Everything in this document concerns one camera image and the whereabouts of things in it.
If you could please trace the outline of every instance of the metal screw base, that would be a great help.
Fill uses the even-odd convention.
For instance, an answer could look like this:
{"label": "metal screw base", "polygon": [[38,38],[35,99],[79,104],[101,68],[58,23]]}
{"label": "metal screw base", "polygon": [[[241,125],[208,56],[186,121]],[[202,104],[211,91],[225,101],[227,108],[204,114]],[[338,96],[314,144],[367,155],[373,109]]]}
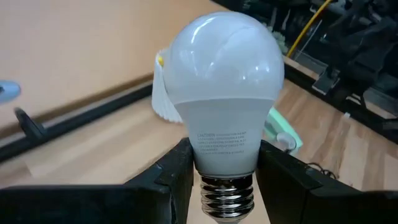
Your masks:
{"label": "metal screw base", "polygon": [[205,214],[218,223],[237,223],[254,208],[252,175],[234,179],[201,177],[201,203]]}

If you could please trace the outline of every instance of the light green object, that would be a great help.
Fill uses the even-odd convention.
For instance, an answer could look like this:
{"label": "light green object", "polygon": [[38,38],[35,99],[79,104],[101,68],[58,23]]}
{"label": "light green object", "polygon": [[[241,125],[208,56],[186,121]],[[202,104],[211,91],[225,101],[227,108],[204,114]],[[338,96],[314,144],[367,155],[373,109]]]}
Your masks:
{"label": "light green object", "polygon": [[300,147],[303,146],[303,141],[300,139],[300,136],[274,107],[272,107],[269,111],[266,123],[264,125],[264,132],[269,138],[269,141],[278,141],[280,140],[279,138],[294,139],[295,145],[293,148],[289,148],[289,150],[292,151],[291,154],[295,154]]}

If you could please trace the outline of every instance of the black holder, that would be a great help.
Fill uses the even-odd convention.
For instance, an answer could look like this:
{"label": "black holder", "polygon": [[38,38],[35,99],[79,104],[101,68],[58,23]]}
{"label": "black holder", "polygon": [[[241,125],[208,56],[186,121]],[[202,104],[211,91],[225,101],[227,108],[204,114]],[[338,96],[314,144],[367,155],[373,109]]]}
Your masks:
{"label": "black holder", "polygon": [[[398,222],[398,192],[358,191],[265,141],[256,177],[272,224]],[[185,138],[123,185],[2,189],[0,223],[184,224],[192,185],[192,147]]]}

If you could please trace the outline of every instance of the yellow cable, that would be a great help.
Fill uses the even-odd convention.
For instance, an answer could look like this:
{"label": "yellow cable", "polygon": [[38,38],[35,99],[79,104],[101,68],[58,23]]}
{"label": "yellow cable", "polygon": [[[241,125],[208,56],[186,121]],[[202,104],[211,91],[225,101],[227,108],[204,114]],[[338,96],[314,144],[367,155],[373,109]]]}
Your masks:
{"label": "yellow cable", "polygon": [[312,18],[309,20],[307,25],[305,25],[304,29],[301,31],[300,35],[294,42],[293,46],[290,48],[289,52],[287,52],[287,57],[290,57],[294,51],[294,49],[297,47],[297,44],[299,44],[300,40],[303,38],[304,34],[307,32],[308,28],[310,28],[311,24],[314,22],[314,20],[319,16],[319,14],[329,5],[329,3],[332,2],[332,0],[326,0],[325,3],[322,4],[322,6],[318,9],[318,11],[312,16]]}

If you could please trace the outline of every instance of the black clamp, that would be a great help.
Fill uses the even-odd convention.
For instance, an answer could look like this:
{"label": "black clamp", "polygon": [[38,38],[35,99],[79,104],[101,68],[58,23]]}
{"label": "black clamp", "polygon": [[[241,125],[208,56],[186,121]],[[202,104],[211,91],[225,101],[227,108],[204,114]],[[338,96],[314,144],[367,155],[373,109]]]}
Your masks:
{"label": "black clamp", "polygon": [[29,139],[40,140],[45,137],[46,130],[41,125],[33,121],[26,112],[20,108],[15,108],[14,113],[18,119],[19,126]]}

